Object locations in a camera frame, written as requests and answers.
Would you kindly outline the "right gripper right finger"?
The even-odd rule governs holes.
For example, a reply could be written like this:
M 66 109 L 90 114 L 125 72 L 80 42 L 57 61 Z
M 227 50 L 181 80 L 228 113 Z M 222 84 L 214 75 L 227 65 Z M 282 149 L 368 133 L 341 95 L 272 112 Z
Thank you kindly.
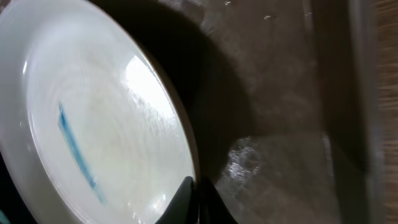
M 211 180 L 203 177 L 200 182 L 200 223 L 238 224 L 230 214 Z

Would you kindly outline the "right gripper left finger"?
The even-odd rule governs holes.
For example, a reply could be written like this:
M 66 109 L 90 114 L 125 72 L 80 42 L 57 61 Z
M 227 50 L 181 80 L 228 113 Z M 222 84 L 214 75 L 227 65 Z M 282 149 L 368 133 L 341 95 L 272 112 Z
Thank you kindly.
M 165 212 L 155 224 L 195 224 L 196 191 L 193 177 L 183 179 Z

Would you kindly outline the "white plate top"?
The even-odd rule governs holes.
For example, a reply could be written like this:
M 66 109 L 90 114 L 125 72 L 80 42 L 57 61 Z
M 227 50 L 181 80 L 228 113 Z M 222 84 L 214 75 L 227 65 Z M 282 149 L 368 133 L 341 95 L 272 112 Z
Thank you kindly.
M 157 223 L 194 177 L 160 68 L 89 1 L 1 13 L 1 154 L 38 223 Z

